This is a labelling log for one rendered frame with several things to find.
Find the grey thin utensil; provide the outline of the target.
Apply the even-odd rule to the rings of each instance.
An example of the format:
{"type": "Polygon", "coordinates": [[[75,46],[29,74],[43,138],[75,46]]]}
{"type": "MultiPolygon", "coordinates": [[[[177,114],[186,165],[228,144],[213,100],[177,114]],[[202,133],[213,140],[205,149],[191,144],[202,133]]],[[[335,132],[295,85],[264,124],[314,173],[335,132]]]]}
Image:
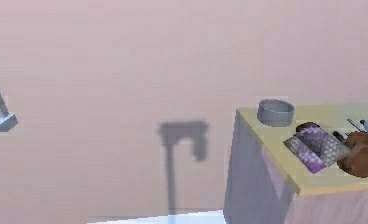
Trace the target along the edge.
{"type": "Polygon", "coordinates": [[[350,119],[350,118],[347,118],[347,121],[353,126],[353,127],[355,127],[359,132],[362,132],[362,129],[357,125],[357,124],[355,124],[354,123],[354,121],[352,120],[352,119],[350,119]]]}

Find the brown wood mug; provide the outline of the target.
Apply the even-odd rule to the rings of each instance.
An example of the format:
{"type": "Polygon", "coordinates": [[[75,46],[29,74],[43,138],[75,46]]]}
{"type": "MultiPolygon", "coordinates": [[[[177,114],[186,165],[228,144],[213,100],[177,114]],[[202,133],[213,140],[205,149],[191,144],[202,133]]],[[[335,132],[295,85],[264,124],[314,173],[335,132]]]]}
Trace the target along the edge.
{"type": "Polygon", "coordinates": [[[337,162],[344,172],[360,178],[368,177],[368,133],[351,132],[346,139],[350,152],[337,162]]]}

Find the yellow topped lilac cabinet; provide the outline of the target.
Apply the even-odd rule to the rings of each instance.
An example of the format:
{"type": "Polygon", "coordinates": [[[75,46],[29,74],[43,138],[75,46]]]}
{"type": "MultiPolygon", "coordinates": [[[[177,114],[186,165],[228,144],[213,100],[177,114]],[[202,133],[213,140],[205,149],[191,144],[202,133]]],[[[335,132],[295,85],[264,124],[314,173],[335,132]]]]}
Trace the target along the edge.
{"type": "Polygon", "coordinates": [[[225,191],[227,224],[368,224],[368,178],[337,165],[316,174],[283,142],[296,126],[315,122],[328,132],[351,132],[368,118],[368,103],[297,106],[288,127],[269,127],[255,108],[236,111],[225,191]]]}

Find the grey round bowl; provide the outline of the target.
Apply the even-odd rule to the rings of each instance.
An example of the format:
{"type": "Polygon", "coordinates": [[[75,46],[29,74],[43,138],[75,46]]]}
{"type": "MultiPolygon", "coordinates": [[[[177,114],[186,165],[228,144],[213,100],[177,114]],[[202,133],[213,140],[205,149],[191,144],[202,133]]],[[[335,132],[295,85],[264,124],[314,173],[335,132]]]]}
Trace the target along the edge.
{"type": "Polygon", "coordinates": [[[286,127],[292,123],[295,107],[279,99],[263,99],[258,104],[257,119],[271,127],[286,127]]]}

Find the purple grey patterned cloth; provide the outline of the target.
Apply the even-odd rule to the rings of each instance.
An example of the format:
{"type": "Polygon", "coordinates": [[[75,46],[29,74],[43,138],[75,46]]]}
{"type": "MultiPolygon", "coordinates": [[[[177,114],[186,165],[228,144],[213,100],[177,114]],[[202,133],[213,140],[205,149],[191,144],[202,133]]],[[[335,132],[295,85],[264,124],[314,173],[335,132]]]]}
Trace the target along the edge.
{"type": "Polygon", "coordinates": [[[284,141],[284,145],[313,174],[344,158],[350,149],[320,127],[308,127],[284,141]]]}

